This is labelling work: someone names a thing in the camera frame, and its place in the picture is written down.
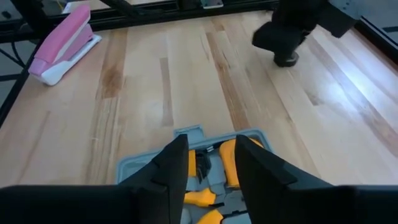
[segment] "white base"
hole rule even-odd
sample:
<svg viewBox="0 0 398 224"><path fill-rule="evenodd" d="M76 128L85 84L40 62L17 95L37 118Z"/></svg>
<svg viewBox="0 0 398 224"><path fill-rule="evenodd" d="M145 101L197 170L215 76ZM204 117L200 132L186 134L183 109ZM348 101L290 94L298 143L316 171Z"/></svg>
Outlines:
<svg viewBox="0 0 398 224"><path fill-rule="evenodd" d="M62 61L51 68L47 69L41 76L34 75L35 78L44 82L47 85L57 84L64 74L69 71L72 66L74 66L84 55L89 52L96 43L98 43L102 38L98 35L94 35L93 38L87 42L76 54L67 61Z"/></svg>

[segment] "wood plank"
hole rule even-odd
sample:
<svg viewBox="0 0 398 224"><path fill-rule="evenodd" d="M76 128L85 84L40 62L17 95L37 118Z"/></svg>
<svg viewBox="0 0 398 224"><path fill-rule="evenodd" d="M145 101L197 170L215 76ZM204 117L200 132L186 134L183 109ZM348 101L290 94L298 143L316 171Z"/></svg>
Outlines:
<svg viewBox="0 0 398 224"><path fill-rule="evenodd" d="M99 32L52 87L29 78L0 129L0 187L112 184L117 161L201 124L258 127L277 155L332 184L398 181L397 70L361 36L317 28L293 68L251 45L268 12Z"/></svg>

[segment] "black machine part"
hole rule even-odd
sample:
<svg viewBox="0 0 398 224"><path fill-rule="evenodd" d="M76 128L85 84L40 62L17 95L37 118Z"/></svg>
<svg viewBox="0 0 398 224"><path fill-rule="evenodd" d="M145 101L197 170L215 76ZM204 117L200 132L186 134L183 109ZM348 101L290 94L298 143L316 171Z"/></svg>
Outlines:
<svg viewBox="0 0 398 224"><path fill-rule="evenodd" d="M0 223L180 223L187 177L182 134L119 185L0 189Z"/></svg>
<svg viewBox="0 0 398 224"><path fill-rule="evenodd" d="M239 183L253 224L398 220L397 186L332 186L238 135Z"/></svg>
<svg viewBox="0 0 398 224"><path fill-rule="evenodd" d="M280 0L272 21L255 31L252 44L279 55L292 55L317 24L340 38L361 18L354 0Z"/></svg>

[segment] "stapler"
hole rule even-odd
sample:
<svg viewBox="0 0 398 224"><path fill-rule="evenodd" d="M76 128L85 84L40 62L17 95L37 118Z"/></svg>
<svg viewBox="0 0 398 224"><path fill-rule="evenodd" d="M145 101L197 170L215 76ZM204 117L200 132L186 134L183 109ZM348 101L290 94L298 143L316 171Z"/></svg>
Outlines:
<svg viewBox="0 0 398 224"><path fill-rule="evenodd" d="M57 84L101 40L94 35L89 20L88 5L81 5L70 13L43 41L29 73L47 85Z"/></svg>

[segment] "screwdriver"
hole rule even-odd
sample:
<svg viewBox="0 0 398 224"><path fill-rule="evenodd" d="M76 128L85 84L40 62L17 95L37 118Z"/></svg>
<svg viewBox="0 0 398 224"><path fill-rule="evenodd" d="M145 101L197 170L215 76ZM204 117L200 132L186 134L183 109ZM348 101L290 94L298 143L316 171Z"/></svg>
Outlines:
<svg viewBox="0 0 398 224"><path fill-rule="evenodd" d="M208 207L213 205L216 201L216 194L211 192L209 188L206 188L199 192L188 192L185 193L184 203L197 205L199 207Z"/></svg>

